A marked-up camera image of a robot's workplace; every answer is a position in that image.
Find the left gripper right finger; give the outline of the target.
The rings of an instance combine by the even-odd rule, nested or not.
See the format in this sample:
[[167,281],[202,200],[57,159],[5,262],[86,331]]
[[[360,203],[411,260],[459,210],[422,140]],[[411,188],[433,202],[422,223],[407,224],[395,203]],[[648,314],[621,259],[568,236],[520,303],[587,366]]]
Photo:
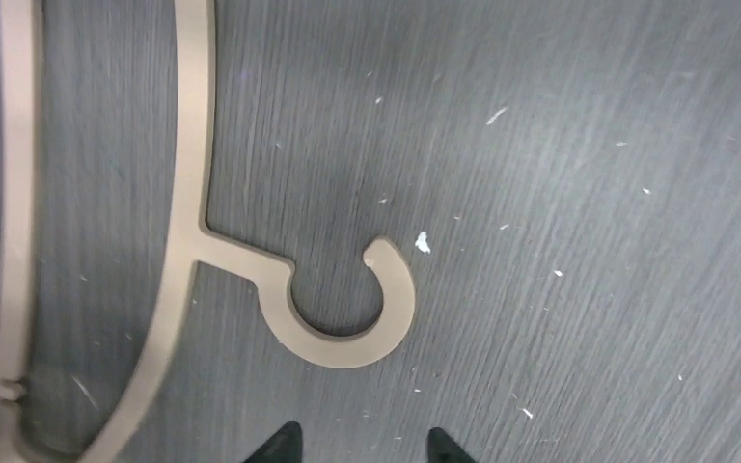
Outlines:
[[476,460],[443,428],[431,428],[426,437],[428,463],[476,463]]

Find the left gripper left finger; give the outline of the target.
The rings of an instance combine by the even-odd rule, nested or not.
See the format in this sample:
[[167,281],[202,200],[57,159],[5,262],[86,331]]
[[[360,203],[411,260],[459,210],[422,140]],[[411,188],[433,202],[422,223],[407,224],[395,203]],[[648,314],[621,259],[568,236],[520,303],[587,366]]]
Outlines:
[[243,463],[302,463],[303,432],[297,421],[288,421],[261,444]]

